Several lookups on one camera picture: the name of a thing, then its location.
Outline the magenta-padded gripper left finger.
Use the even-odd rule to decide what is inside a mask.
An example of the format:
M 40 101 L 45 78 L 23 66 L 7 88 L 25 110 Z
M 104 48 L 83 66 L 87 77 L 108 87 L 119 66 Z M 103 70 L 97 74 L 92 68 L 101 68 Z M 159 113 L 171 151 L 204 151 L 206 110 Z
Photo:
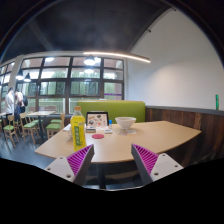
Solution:
M 82 186 L 94 155 L 94 145 L 88 145 L 68 157 L 59 156 L 45 170 Z

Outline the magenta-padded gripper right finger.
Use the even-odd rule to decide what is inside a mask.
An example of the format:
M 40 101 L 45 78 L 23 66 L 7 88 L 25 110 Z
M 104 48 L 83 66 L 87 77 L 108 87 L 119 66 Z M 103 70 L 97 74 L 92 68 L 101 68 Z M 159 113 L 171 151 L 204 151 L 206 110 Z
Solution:
M 156 154 L 136 144 L 131 146 L 131 154 L 134 157 L 144 185 L 182 169 L 182 166 L 168 154 Z

